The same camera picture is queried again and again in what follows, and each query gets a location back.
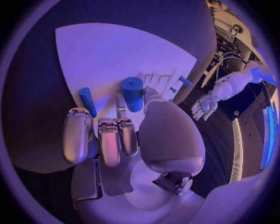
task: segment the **small blue object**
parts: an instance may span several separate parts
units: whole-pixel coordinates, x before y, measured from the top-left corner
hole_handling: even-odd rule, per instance
[[[97,112],[94,106],[94,103],[91,98],[91,91],[89,88],[85,87],[79,90],[79,96],[83,102],[85,109],[87,109],[91,116],[95,118],[97,116]]]
[[[129,77],[121,82],[121,93],[126,106],[131,112],[138,112],[143,107],[143,81],[137,77]]]
[[[183,82],[187,87],[191,87],[191,82],[185,79],[183,76],[181,76],[179,80]]]
[[[172,88],[172,87],[170,88],[170,90],[171,90],[173,93],[176,93],[176,91],[177,91],[176,89],[174,89],[174,88]]]

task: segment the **robotic arm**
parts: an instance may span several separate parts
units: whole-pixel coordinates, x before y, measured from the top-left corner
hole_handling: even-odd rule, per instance
[[[269,68],[257,62],[248,63],[243,71],[233,72],[218,79],[213,90],[201,96],[192,106],[193,118],[199,120],[203,116],[203,119],[207,120],[217,109],[218,101],[235,96],[248,83],[260,83],[262,80],[275,84]]]

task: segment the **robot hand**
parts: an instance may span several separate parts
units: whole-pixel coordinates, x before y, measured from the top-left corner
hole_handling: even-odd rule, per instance
[[[211,94],[203,95],[191,108],[193,118],[199,120],[203,116],[203,120],[207,120],[217,107],[218,103]]]

